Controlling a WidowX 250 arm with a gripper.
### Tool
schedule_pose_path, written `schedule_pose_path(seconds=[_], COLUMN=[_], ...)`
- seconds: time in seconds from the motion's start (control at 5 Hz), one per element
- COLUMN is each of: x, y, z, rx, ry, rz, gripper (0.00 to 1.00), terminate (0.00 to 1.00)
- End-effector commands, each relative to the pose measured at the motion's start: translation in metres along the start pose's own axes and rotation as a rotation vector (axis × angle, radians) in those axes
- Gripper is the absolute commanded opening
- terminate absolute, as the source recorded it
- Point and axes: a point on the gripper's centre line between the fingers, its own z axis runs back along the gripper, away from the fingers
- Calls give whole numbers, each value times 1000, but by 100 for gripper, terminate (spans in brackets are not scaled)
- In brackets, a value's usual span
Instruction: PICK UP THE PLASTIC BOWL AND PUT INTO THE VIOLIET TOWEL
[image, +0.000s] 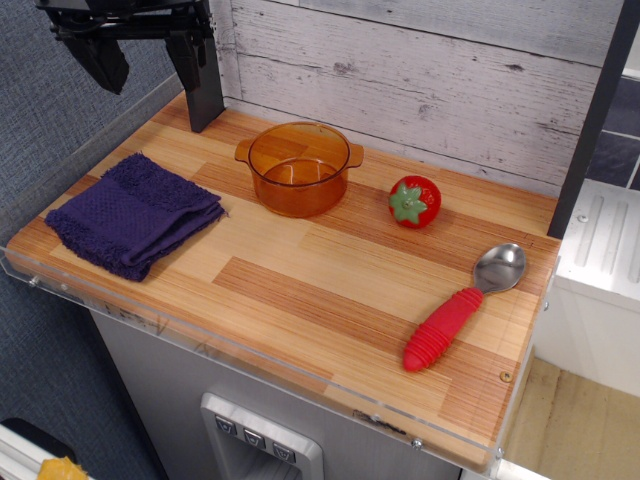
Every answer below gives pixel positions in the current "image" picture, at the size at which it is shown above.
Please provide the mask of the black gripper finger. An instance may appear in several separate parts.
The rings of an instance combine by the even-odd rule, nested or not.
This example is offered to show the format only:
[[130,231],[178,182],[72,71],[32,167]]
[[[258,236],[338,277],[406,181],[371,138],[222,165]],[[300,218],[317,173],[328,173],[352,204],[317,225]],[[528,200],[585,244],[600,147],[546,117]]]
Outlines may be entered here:
[[200,72],[206,66],[204,38],[192,33],[171,33],[166,48],[183,86],[200,86]]
[[129,64],[116,40],[67,38],[63,43],[100,87],[117,95],[122,92]]

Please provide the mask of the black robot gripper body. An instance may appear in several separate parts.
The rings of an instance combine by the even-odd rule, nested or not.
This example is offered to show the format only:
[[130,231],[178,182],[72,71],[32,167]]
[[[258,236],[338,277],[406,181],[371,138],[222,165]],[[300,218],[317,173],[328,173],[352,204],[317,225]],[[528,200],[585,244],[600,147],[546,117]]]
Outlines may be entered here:
[[186,32],[195,39],[213,35],[206,1],[37,1],[61,38],[162,39]]

